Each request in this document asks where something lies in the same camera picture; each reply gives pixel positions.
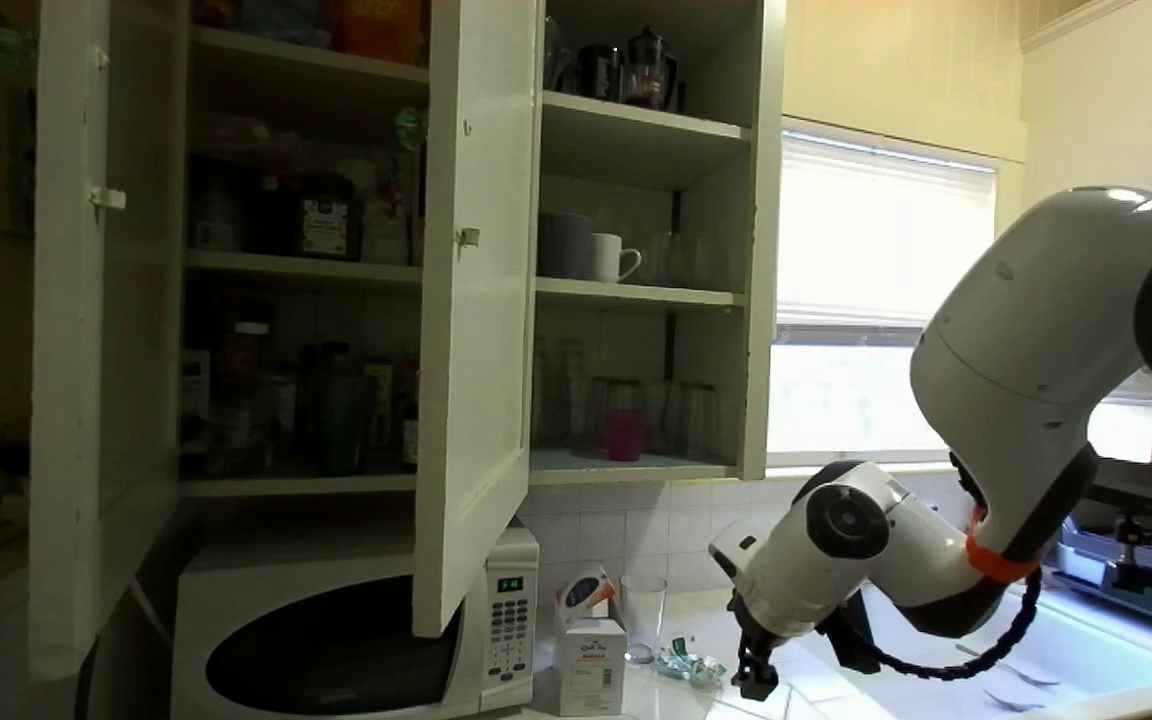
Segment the row of bottles and jars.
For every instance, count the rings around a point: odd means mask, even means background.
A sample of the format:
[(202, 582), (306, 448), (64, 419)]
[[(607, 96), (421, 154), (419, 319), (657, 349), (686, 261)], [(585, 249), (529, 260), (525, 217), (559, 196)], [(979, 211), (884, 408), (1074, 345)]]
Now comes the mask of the row of bottles and jars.
[(351, 346), (273, 354), (274, 324), (223, 316), (187, 340), (180, 366), (179, 469), (187, 479), (305, 473), (349, 477), (401, 468), (381, 437), (381, 379)]

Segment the glass french press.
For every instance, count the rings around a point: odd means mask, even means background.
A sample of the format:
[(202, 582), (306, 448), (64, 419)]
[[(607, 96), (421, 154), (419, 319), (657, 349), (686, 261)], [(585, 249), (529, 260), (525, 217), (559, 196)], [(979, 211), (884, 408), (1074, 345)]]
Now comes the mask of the glass french press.
[(677, 59), (670, 54), (666, 38), (652, 26), (643, 26), (626, 44), (622, 103), (635, 108), (668, 111), (677, 74)]

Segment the white cupboard door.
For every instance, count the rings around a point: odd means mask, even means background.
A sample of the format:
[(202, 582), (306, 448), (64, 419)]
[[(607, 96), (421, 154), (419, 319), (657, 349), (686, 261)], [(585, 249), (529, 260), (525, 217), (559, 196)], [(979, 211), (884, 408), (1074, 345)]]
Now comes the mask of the white cupboard door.
[(189, 0), (41, 0), (29, 673), (76, 675), (179, 500)]
[(529, 487), (541, 0), (431, 0), (415, 635), (444, 632)]

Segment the clear drinking glass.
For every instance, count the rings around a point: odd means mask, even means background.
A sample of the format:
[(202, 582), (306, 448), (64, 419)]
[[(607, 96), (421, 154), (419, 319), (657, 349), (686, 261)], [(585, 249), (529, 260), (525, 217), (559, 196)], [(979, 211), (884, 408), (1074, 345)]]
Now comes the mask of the clear drinking glass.
[(667, 588), (662, 575), (631, 573), (621, 577), (620, 616), (626, 629), (627, 660), (631, 664), (655, 660)]

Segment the sink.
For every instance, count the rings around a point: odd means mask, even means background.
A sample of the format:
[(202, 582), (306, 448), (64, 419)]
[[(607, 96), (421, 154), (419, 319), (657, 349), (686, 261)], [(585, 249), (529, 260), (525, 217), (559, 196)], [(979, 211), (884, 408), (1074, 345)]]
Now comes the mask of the sink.
[(791, 647), (794, 679), (813, 702), (861, 705), (838, 717), (879, 720), (1152, 720), (1152, 650), (1096, 626), (1087, 611), (1043, 605), (1032, 628), (1005, 661), (1055, 679), (1033, 687), (993, 667), (965, 682), (933, 682), (882, 670), (842, 669), (829, 644), (809, 635)]

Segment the grey mug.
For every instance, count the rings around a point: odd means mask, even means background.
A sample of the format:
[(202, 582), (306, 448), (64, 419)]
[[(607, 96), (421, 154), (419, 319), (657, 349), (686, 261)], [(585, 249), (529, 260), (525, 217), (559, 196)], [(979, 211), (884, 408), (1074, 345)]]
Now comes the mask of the grey mug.
[(541, 211), (538, 275), (571, 281), (594, 278), (593, 219), (567, 211)]

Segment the dish rack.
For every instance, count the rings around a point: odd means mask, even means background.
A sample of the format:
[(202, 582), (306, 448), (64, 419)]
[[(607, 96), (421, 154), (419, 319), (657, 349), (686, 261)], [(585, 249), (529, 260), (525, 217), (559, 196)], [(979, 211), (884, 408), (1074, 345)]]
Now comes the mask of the dish rack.
[(1152, 462), (1098, 460), (1044, 564), (1071, 591), (1152, 617)]

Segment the crumpled foil wrapper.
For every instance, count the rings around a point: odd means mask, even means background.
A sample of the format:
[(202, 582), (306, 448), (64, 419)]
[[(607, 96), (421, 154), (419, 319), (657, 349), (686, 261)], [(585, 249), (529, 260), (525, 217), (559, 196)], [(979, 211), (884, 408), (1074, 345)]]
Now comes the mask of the crumpled foil wrapper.
[(728, 673), (727, 667), (714, 657), (692, 652), (685, 635), (664, 643), (655, 652), (653, 667), (666, 679), (703, 689), (721, 685)]

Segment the white mug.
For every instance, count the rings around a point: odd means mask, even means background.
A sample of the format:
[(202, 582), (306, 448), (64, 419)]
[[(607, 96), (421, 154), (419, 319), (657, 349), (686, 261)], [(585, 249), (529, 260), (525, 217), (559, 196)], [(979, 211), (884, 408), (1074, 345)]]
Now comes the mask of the white mug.
[(617, 285), (641, 268), (641, 250), (626, 247), (620, 234), (596, 232), (591, 234), (591, 279), (594, 282)]

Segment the white microwave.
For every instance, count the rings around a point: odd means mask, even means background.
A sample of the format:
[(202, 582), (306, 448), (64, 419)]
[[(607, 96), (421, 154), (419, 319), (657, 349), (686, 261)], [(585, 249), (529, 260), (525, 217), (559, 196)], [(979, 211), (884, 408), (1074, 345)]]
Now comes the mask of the white microwave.
[[(338, 528), (302, 536), (233, 535), (211, 539), (179, 577), (173, 660), (177, 647), (180, 579), (188, 575), (200, 573), (206, 577), (238, 579), (242, 589), (253, 578), (291, 577), (343, 585), (408, 575), (414, 582), (411, 548), (411, 535), (397, 528)], [(532, 698), (538, 562), (535, 536), (520, 524), (509, 525), (484, 564), (471, 575), (467, 596), (456, 607), (460, 611), (473, 606), (473, 626), (483, 632), (484, 707), (479, 712), (525, 705)], [(412, 609), (415, 598), (414, 583)]]

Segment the dark jar with label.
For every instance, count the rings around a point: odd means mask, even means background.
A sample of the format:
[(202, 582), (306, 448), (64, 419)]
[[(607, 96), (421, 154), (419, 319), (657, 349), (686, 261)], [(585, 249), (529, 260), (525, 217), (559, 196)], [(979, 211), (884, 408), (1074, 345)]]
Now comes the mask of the dark jar with label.
[(355, 184), (338, 173), (285, 177), (288, 195), (287, 249), (296, 258), (361, 260), (361, 200)]

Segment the clear glass jugs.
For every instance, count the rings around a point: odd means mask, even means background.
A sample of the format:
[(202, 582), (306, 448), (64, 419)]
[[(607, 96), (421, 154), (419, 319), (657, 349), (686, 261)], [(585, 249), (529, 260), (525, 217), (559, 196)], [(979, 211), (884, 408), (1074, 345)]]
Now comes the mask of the clear glass jugs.
[(655, 233), (644, 249), (647, 285), (685, 290), (726, 290), (727, 255), (699, 234)]

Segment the white kitchen cupboard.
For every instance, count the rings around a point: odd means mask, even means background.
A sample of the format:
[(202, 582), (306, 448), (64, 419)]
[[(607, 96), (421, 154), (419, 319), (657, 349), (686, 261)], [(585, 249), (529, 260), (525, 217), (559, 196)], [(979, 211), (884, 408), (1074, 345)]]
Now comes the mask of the white kitchen cupboard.
[[(596, 374), (712, 384), (723, 461), (536, 468), (529, 432), (526, 492), (536, 479), (753, 480), (767, 442), (767, 402), (756, 392), (768, 386), (773, 333), (785, 0), (541, 3), (532, 351), (538, 340), (577, 338)], [(175, 511), (132, 582), (152, 552), (184, 535), (179, 502), (189, 497), (219, 497), (236, 518), (293, 536), (394, 518), (411, 535), (414, 556), (431, 0), (416, 67), (339, 53), (333, 41), (320, 50), (234, 32), (238, 6), (189, 0), (179, 420), (188, 338), (223, 316), (257, 316), (274, 324), (279, 363), (296, 361), (303, 346), (344, 341), (380, 377), (381, 437), (396, 448), (399, 470), (187, 479), (179, 469)], [(581, 47), (614, 45), (626, 63), (626, 44), (643, 26), (677, 59), (669, 109), (576, 94)], [(361, 260), (289, 253), (285, 177), (303, 173), (355, 184)], [(617, 285), (538, 275), (541, 211), (586, 215), (593, 233), (620, 234), (643, 253), (641, 268)], [(660, 232), (722, 247), (726, 290), (647, 285), (644, 249)], [(104, 653), (128, 588), (93, 643)]]

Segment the row of drinking glasses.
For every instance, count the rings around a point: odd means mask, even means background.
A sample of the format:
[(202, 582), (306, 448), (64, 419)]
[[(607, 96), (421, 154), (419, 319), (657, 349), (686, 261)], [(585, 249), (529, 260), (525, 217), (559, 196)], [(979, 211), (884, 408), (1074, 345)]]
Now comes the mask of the row of drinking glasses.
[[(532, 464), (658, 467), (721, 464), (712, 384), (662, 378), (596, 374), (586, 344), (577, 338), (538, 340), (532, 351), (529, 411)], [(602, 414), (641, 410), (649, 423), (646, 447), (636, 462), (614, 462), (602, 448)]]

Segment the white paper carton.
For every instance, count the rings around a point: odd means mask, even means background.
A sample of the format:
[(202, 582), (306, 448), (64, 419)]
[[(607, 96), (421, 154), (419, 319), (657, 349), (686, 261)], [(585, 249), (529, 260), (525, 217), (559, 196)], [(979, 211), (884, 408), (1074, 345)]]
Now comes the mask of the white paper carton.
[(554, 594), (559, 717), (617, 717), (626, 702), (627, 635), (613, 616), (617, 589), (589, 566)]

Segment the blue packet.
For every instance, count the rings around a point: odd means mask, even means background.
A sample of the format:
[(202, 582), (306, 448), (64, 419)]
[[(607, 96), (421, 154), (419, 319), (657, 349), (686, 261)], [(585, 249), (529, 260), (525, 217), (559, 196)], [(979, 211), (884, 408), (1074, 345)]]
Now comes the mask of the blue packet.
[(326, 0), (241, 0), (230, 26), (241, 35), (306, 47), (329, 47)]

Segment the orange box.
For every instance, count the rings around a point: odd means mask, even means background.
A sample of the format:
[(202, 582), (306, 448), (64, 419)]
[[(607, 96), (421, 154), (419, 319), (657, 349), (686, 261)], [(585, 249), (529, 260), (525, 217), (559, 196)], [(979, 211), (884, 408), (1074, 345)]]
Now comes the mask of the orange box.
[(425, 0), (334, 0), (339, 53), (419, 65)]

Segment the microwave door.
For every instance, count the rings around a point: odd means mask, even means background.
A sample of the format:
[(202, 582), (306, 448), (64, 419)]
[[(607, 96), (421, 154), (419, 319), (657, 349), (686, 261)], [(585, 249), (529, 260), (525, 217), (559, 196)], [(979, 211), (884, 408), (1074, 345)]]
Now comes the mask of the microwave door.
[(484, 707), (473, 606), (411, 632), (408, 575), (180, 579), (170, 720), (448, 720)]

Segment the window with blind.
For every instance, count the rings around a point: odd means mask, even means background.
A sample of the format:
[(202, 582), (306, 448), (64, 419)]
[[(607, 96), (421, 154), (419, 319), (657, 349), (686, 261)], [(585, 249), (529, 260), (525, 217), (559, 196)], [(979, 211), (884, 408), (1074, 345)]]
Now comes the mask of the window with blind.
[(786, 119), (772, 468), (941, 464), (909, 364), (933, 311), (1018, 214), (1006, 161)]

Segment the pink cup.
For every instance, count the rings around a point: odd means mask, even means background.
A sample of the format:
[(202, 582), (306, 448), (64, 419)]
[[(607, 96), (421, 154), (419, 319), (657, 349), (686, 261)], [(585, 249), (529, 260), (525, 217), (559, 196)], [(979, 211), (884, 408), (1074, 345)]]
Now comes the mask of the pink cup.
[(611, 409), (602, 414), (602, 448), (614, 462), (636, 462), (646, 447), (649, 423), (641, 410)]

